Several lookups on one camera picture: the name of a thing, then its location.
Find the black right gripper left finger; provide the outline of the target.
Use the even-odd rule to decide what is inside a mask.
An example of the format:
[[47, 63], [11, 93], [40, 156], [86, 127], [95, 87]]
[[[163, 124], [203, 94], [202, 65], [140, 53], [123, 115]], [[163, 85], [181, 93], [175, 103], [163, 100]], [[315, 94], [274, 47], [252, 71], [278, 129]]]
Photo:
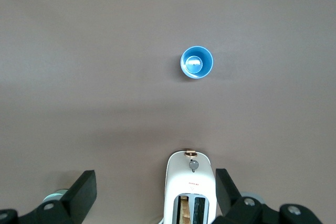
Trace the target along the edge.
[[59, 200], [44, 202], [23, 216], [15, 209], [2, 209], [1, 223], [83, 223], [96, 199], [95, 171], [86, 170]]

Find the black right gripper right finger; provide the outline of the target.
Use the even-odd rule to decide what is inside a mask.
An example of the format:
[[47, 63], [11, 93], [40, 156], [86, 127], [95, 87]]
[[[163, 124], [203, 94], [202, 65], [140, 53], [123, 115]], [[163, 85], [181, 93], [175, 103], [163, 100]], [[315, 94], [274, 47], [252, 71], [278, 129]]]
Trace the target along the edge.
[[213, 223], [321, 223], [307, 207], [283, 204], [278, 211], [252, 196], [242, 196], [226, 169], [216, 169], [216, 197], [222, 215]]

